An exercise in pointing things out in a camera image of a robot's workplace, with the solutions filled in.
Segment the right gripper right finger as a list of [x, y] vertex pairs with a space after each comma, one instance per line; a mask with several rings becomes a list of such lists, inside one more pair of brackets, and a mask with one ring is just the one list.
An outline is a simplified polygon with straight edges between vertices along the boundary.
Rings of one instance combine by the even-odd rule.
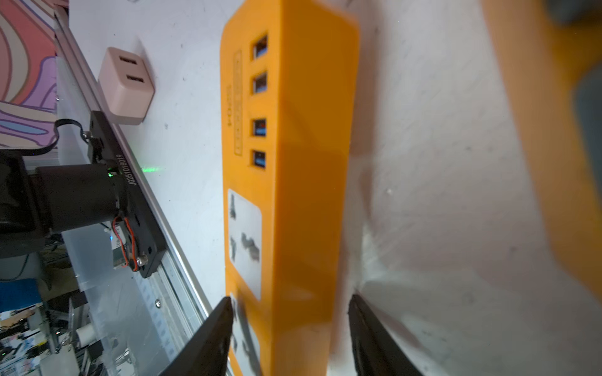
[[348, 316], [358, 375], [422, 375], [360, 295], [352, 295]]

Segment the orange power strip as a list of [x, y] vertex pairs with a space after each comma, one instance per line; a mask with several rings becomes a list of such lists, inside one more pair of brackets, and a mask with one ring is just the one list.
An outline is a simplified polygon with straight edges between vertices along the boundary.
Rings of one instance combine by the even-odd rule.
[[359, 53], [357, 24], [320, 1], [245, 1], [224, 27], [236, 375], [327, 372]]
[[550, 247], [601, 295], [601, 184], [573, 104], [578, 81], [601, 64], [599, 1], [484, 1], [492, 39]]

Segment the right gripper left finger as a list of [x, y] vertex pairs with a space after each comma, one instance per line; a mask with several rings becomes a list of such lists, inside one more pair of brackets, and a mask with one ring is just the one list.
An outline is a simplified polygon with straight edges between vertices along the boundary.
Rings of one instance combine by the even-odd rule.
[[225, 375], [233, 322], [231, 298], [225, 297], [160, 375]]

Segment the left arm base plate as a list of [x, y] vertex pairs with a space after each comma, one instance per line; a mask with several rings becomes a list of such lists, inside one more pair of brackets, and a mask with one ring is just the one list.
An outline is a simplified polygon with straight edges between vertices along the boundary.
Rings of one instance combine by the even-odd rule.
[[122, 226], [126, 239], [136, 246], [136, 251], [130, 252], [130, 255], [135, 255], [136, 261], [143, 263], [130, 268], [140, 273], [141, 277], [149, 278], [156, 272], [168, 250], [166, 238], [151, 211], [141, 182], [134, 175], [134, 166], [103, 112], [90, 113], [89, 131], [89, 160], [94, 164], [106, 165], [109, 178], [122, 185], [118, 190], [116, 223]]

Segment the pink usb charger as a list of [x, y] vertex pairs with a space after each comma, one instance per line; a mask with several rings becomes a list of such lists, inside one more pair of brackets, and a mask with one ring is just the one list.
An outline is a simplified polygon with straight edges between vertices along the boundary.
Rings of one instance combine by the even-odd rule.
[[155, 87], [141, 56], [107, 48], [98, 83], [113, 122], [139, 125], [145, 119]]

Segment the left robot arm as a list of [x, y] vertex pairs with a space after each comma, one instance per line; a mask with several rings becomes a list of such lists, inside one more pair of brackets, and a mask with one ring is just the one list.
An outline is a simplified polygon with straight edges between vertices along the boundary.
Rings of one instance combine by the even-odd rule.
[[127, 207], [125, 181], [106, 164], [45, 166], [28, 173], [1, 152], [1, 257], [39, 252], [51, 234], [114, 219]]

